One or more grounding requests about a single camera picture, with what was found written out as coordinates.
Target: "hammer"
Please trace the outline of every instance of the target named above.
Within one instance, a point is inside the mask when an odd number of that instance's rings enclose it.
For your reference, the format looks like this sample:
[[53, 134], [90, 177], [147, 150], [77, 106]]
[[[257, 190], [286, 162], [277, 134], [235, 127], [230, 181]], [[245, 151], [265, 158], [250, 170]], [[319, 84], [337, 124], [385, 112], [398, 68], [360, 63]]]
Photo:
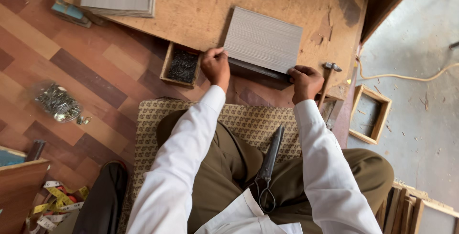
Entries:
[[341, 69], [341, 67], [339, 67], [335, 63], [327, 62], [323, 66], [326, 69], [330, 69], [330, 73], [328, 74], [328, 77], [325, 80], [324, 86], [322, 87], [322, 95], [320, 96], [320, 100], [318, 101], [318, 104], [317, 104], [317, 107], [318, 107], [319, 110], [322, 108], [322, 105], [324, 104], [325, 96], [327, 95], [327, 91], [328, 91], [328, 85], [330, 83], [330, 78], [332, 78], [332, 76], [333, 76], [333, 72], [335, 72], [335, 71], [336, 72], [343, 71], [343, 69]]

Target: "patterned cushion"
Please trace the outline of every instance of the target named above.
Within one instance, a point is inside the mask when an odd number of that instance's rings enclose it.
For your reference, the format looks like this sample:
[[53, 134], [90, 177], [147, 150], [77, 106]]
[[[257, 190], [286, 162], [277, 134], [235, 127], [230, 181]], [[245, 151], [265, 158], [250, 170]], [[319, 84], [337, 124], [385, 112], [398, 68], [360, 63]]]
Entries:
[[[120, 218], [118, 234], [125, 233], [127, 220], [133, 201], [142, 184], [143, 173], [150, 170], [159, 149], [156, 142], [156, 127], [170, 113], [188, 109], [196, 102], [182, 100], [146, 100], [139, 106], [135, 145], [134, 175], [126, 192], [123, 213]], [[271, 136], [279, 125], [285, 126], [276, 162], [300, 157], [298, 128], [291, 108], [274, 108], [225, 104], [219, 121], [233, 134], [248, 144], [266, 153], [271, 143]]]

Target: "jar of metal clips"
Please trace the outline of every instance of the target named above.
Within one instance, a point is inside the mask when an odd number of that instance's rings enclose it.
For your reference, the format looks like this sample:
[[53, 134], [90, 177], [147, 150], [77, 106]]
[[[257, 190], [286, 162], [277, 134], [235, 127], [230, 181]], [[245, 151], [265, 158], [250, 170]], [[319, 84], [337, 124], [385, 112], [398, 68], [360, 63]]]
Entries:
[[34, 84], [31, 93], [35, 102], [60, 123], [77, 118], [83, 111], [83, 107], [68, 94], [67, 90], [52, 80]]

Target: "olive green trousers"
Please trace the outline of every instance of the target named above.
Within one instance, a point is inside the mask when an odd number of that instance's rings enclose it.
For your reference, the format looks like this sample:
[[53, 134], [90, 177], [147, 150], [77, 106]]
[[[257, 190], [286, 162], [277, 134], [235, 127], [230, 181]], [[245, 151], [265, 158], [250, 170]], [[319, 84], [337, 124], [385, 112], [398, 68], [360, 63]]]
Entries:
[[[159, 147], [169, 138], [175, 123], [185, 112], [175, 111], [158, 124]], [[366, 149], [345, 149], [343, 155], [375, 214], [391, 189], [394, 179], [392, 166], [380, 155]], [[253, 182], [263, 158], [260, 150], [218, 123], [209, 152], [195, 177], [188, 233], [197, 231], [242, 194]], [[304, 233], [322, 233], [312, 220], [311, 205], [304, 193], [302, 171], [302, 158], [282, 161], [274, 166], [269, 185], [276, 208], [268, 215], [276, 224], [299, 222]]]

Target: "hammer head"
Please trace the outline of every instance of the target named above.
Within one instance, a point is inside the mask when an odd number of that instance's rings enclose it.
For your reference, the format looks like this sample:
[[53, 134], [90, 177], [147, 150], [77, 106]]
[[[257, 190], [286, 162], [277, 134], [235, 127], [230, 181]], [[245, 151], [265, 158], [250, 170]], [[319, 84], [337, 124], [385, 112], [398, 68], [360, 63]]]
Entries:
[[324, 67], [325, 68], [328, 68], [328, 69], [333, 69], [335, 70], [336, 72], [341, 72], [343, 71], [343, 69], [341, 69], [341, 67], [339, 67], [337, 64], [335, 63], [330, 63], [330, 62], [327, 62], [324, 64]]

